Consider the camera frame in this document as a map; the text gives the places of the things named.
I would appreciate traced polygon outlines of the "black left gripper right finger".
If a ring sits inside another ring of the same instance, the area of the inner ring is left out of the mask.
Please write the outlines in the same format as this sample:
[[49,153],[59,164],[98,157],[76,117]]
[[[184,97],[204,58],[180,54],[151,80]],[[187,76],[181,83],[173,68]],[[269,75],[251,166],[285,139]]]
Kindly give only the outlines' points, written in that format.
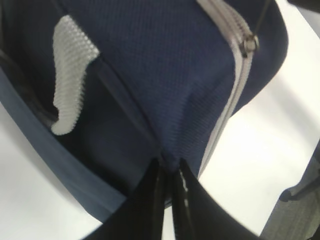
[[172,175],[172,215],[177,240],[258,240],[225,212],[181,159]]

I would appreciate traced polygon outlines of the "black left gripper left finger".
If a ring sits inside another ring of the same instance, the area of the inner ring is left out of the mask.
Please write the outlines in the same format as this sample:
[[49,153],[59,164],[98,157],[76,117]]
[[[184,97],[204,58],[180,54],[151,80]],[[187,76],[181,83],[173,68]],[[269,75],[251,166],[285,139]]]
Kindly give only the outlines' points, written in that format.
[[86,240],[160,240],[162,238],[167,175],[151,161],[133,194]]

